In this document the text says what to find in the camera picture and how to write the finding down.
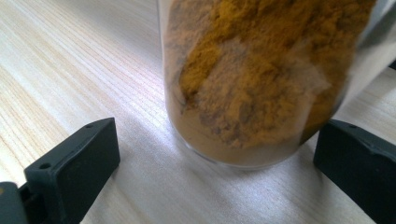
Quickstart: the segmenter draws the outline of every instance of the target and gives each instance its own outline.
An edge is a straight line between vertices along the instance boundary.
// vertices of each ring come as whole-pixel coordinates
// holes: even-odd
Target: wood grain
[[[373,223],[312,164],[315,137],[258,172],[191,155],[163,99],[154,0],[0,1],[0,181],[86,123],[115,117],[120,168],[83,223]],[[396,144],[396,74],[336,118]]]

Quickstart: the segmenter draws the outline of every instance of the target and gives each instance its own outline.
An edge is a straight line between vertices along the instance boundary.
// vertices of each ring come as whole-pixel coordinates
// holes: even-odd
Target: brown powder
[[[339,103],[374,3],[175,0],[163,37],[175,126],[214,150],[304,142]]]

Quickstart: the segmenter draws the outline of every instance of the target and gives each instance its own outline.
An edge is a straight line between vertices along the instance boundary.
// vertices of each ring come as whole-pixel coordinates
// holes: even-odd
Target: light wood surface
[[[191,155],[166,116],[155,0],[0,1],[0,181],[114,117],[120,168],[83,223],[374,223],[313,163],[316,138],[266,170]],[[396,144],[396,72],[335,116]]]

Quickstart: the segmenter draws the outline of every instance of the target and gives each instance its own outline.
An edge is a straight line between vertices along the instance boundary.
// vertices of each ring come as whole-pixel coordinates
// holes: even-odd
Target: powder sample
[[[175,0],[163,37],[171,119],[195,116],[229,149],[302,143],[339,104],[374,4]]]

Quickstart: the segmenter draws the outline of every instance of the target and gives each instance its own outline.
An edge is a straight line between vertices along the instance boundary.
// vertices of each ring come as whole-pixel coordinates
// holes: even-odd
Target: clear plastic container
[[[158,7],[168,116],[187,146],[231,166],[286,159],[396,57],[394,1]]]

